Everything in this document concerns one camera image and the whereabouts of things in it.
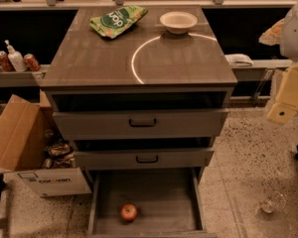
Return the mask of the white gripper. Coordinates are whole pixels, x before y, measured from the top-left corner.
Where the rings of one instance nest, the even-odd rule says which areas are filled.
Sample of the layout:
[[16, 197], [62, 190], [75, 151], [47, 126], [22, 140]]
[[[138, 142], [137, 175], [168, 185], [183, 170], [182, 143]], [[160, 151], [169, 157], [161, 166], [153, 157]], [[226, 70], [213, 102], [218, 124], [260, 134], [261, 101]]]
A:
[[[280, 44], [284, 20], [277, 21], [259, 37], [267, 46]], [[298, 112], [298, 63], [292, 64], [282, 73], [282, 80], [276, 95], [276, 102], [265, 107], [265, 118], [275, 124], [285, 124]]]

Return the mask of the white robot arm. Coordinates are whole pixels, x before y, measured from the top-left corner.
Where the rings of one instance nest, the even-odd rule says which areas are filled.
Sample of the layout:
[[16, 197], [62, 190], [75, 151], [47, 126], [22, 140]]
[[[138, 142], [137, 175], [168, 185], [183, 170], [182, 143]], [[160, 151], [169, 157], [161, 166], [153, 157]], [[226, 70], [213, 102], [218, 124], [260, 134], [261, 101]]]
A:
[[298, 112], [298, 2], [284, 19], [266, 30], [259, 41], [268, 46], [279, 45], [280, 53], [293, 61], [280, 74], [278, 90], [271, 97], [266, 111], [267, 120], [285, 124]]

